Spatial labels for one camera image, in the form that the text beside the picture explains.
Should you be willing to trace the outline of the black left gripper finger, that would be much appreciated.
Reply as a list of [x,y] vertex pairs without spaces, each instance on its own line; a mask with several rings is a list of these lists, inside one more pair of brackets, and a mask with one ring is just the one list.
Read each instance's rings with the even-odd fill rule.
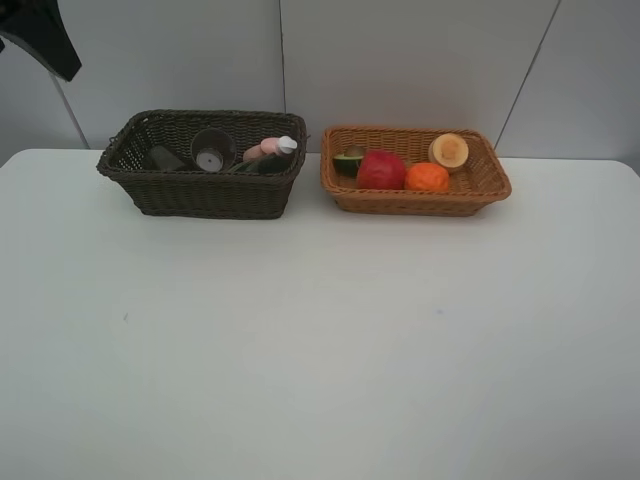
[[1,0],[0,31],[1,50],[11,42],[66,82],[82,67],[57,0]]

